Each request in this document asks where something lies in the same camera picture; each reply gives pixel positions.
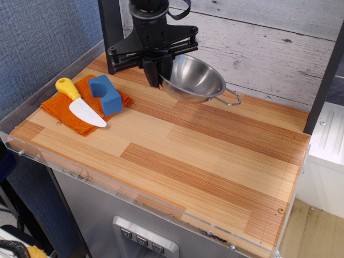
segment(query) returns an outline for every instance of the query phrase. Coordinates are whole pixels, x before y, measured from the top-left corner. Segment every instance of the orange cloth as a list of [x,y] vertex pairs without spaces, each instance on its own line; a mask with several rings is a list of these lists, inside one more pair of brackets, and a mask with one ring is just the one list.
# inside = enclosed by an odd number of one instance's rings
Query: orange cloth
[[[75,83],[75,87],[78,89],[79,93],[81,94],[82,99],[89,104],[89,106],[95,110],[98,115],[101,116],[105,121],[109,121],[116,114],[112,114],[110,116],[105,116],[102,109],[102,104],[100,98],[93,98],[92,93],[90,90],[90,86],[88,80],[94,78],[94,75],[88,75],[85,78],[81,79],[77,83]],[[117,90],[122,98],[123,107],[128,105],[132,99]],[[41,104],[41,108],[51,114],[53,117],[57,118],[63,124],[67,125],[69,128],[73,129],[78,134],[82,136],[87,136],[98,127],[94,125],[90,125],[79,118],[77,118],[70,110],[69,104],[72,102],[70,98],[68,98],[65,94],[57,94],[47,101]]]

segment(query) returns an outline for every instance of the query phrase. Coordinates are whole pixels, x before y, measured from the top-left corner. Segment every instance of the black gripper mount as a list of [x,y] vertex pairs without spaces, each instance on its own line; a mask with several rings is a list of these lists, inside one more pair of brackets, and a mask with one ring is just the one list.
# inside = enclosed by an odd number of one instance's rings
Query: black gripper mount
[[[114,72],[138,66],[144,69],[150,86],[159,88],[160,75],[170,79],[175,56],[198,49],[198,28],[168,25],[167,0],[148,1],[150,6],[145,6],[144,2],[131,1],[134,28],[127,38],[111,46],[107,53]],[[182,15],[179,19],[186,16],[185,12]]]

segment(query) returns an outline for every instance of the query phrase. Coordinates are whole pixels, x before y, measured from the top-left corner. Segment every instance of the white wood plank wall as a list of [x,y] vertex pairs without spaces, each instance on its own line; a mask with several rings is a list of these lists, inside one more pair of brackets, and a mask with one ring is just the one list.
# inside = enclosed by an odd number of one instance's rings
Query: white wood plank wall
[[[120,0],[125,35],[129,0]],[[186,9],[170,0],[170,12]],[[202,59],[239,93],[310,111],[344,19],[343,0],[193,0],[172,25],[195,25]]]

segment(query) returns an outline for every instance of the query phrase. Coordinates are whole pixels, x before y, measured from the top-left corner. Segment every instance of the wooden cutting board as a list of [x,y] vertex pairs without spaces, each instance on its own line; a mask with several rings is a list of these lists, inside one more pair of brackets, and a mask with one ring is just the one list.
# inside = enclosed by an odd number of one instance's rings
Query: wooden cutting board
[[[103,74],[133,98],[106,128],[83,137],[38,109],[13,130],[20,141],[12,144],[60,170],[78,168],[89,182],[131,195],[212,240],[269,257],[309,144],[308,113],[243,95],[233,107],[216,99],[181,103],[150,87],[142,69],[109,75],[105,54],[73,81]],[[235,102],[228,93],[222,98]]]

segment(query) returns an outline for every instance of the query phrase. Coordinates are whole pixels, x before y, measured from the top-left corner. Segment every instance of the black vertical post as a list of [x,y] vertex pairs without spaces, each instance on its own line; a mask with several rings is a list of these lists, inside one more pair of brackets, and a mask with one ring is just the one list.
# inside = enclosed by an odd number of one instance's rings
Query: black vertical post
[[306,126],[304,128],[304,133],[312,134],[314,128],[317,124],[318,118],[320,116],[321,110],[323,109],[328,91],[331,87],[333,78],[338,69],[340,60],[344,52],[344,22],[340,29],[337,41],[334,45],[332,55],[329,59],[324,78],[317,93],[316,99],[314,100],[311,112],[308,116]]
[[[106,52],[110,46],[124,39],[119,0],[98,0],[98,5]],[[107,52],[106,60],[109,74],[114,74],[114,68]]]

